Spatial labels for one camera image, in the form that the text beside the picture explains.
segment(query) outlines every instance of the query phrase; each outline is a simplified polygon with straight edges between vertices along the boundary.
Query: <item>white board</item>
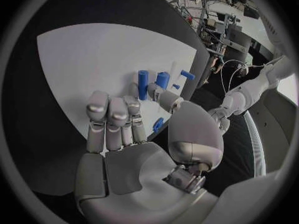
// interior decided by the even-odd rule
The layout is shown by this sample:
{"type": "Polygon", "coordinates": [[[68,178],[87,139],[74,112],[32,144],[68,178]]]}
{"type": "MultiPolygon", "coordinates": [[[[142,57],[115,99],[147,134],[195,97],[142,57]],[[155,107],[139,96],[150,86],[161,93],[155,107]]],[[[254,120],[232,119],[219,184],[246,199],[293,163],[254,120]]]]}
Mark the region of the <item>white board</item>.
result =
{"type": "MultiPolygon", "coordinates": [[[[182,69],[189,71],[196,50],[178,40],[149,30],[106,23],[79,24],[59,28],[37,37],[41,65],[47,82],[60,107],[87,138],[89,119],[85,107],[95,90],[111,97],[128,93],[128,85],[136,81],[138,70],[170,72],[170,82],[180,89],[185,78],[182,69]]],[[[155,77],[149,76],[149,82],[155,77]]],[[[152,101],[142,101],[141,115],[146,134],[152,133],[156,120],[169,119],[170,114],[152,101]]]]}

